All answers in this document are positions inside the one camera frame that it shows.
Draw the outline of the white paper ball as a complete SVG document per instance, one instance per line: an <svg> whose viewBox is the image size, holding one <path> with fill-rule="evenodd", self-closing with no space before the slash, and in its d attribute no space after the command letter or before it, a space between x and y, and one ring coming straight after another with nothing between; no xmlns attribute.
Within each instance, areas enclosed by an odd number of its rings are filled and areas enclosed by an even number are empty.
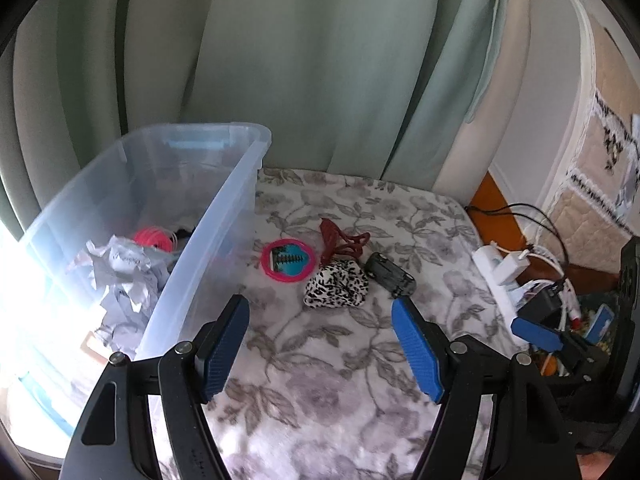
<svg viewBox="0 0 640 480"><path fill-rule="evenodd" d="M89 240L73 258L66 270L86 268L100 294L103 318L94 334L105 347L137 355L177 259L175 252L116 235L103 246Z"/></svg>

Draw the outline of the leopard print scrunchie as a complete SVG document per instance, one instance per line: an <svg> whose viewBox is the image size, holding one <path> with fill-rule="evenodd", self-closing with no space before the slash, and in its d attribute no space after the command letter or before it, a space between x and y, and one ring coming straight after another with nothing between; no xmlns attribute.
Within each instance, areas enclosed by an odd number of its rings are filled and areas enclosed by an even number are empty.
<svg viewBox="0 0 640 480"><path fill-rule="evenodd" d="M311 309L358 308L367 299L369 281L355 260L335 260L307 282L303 303Z"/></svg>

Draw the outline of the pink hair roller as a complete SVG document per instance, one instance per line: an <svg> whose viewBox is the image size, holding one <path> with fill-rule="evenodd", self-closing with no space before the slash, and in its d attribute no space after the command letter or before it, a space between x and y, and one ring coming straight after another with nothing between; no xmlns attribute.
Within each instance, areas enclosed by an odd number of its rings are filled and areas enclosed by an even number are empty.
<svg viewBox="0 0 640 480"><path fill-rule="evenodd" d="M134 234L134 242L140 246L152 247L163 252L173 252L176 246L175 234L173 232L149 226Z"/></svg>

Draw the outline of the pink round pocket mirror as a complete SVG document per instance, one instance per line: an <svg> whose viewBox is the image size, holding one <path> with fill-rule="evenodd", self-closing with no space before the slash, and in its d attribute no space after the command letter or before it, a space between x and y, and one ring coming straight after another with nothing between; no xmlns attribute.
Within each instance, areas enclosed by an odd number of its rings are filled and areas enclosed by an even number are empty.
<svg viewBox="0 0 640 480"><path fill-rule="evenodd" d="M314 251L301 240L281 238L262 250L260 265L273 281L297 283L305 281L316 266Z"/></svg>

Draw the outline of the black power adapter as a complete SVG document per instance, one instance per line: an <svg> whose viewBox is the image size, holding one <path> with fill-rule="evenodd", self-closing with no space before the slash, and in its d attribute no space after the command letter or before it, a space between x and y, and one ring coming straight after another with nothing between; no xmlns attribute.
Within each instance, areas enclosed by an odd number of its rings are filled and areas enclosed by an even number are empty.
<svg viewBox="0 0 640 480"><path fill-rule="evenodd" d="M546 285L518 309L518 317L545 326L555 326L561 321L564 290L563 282Z"/></svg>

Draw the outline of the white charger plug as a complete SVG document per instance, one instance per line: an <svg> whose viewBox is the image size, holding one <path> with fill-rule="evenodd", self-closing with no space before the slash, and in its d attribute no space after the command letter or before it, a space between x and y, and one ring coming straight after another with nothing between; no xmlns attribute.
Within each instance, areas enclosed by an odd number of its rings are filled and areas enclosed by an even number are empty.
<svg viewBox="0 0 640 480"><path fill-rule="evenodd" d="M529 251L509 252L492 271L497 285L506 286L514 282L529 266Z"/></svg>

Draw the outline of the white power strip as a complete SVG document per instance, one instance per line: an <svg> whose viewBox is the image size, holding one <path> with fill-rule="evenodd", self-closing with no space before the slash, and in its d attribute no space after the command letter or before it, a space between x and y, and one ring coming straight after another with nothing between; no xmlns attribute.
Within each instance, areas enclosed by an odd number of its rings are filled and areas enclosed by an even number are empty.
<svg viewBox="0 0 640 480"><path fill-rule="evenodd" d="M531 258L551 264L560 276L518 284L516 279L529 267ZM485 245L472 253L472 259L494 296L514 344L532 344L548 353L560 351L562 335L582 315L572 282L550 252L500 252L496 245Z"/></svg>

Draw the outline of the black hair claw clip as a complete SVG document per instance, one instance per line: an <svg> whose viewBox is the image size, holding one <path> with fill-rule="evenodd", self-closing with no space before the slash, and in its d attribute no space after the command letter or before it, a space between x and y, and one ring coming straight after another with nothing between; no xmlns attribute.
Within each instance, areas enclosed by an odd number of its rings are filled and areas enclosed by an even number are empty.
<svg viewBox="0 0 640 480"><path fill-rule="evenodd" d="M368 278L377 282L393 298L410 297L416 290L416 279L379 252L370 255L363 267Z"/></svg>

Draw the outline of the floral grey blanket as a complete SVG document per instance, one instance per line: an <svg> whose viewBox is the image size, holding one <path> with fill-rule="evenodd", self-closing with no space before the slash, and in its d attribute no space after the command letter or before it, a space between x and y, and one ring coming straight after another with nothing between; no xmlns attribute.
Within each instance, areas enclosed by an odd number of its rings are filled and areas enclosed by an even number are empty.
<svg viewBox="0 0 640 480"><path fill-rule="evenodd" d="M264 169L254 245L233 283L250 304L250 326L226 388L204 408L232 478L405 479L431 434L438 408L416 385L384 288L371 284L359 306L311 308L303 284L273 281L260 266L279 238L320 252L325 218L369 233L366 253L416 279L414 304L449 338L515 350L472 259L480 237L458 202L369 178Z"/></svg>

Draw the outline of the clear plastic storage bin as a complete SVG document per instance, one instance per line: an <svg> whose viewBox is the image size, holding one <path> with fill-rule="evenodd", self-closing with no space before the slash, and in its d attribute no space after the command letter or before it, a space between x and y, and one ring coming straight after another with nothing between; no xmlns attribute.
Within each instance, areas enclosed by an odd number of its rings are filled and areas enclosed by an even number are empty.
<svg viewBox="0 0 640 480"><path fill-rule="evenodd" d="M270 131L255 124L156 125L126 134L68 182L1 254L3 413L24 448L65 453L88 395L115 352L86 268L91 240L158 226L178 259L134 359L165 353L216 318L238 289L254 242L257 175Z"/></svg>

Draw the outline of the white quilted mattress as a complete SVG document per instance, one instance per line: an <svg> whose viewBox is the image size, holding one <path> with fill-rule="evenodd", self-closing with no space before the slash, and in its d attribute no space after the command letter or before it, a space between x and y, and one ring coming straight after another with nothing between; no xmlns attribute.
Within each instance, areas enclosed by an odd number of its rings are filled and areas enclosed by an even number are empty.
<svg viewBox="0 0 640 480"><path fill-rule="evenodd" d="M614 274L639 232L639 78L584 0L529 0L520 92L490 166L509 203L542 210L532 242Z"/></svg>

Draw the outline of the green curtain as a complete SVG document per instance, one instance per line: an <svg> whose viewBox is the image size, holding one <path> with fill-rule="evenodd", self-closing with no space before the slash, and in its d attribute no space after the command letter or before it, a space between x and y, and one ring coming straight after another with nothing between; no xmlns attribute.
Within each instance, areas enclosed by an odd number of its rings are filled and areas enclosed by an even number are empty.
<svg viewBox="0 0 640 480"><path fill-rule="evenodd" d="M128 131L257 122L265 162L432 188L506 0L1 0L1 222Z"/></svg>

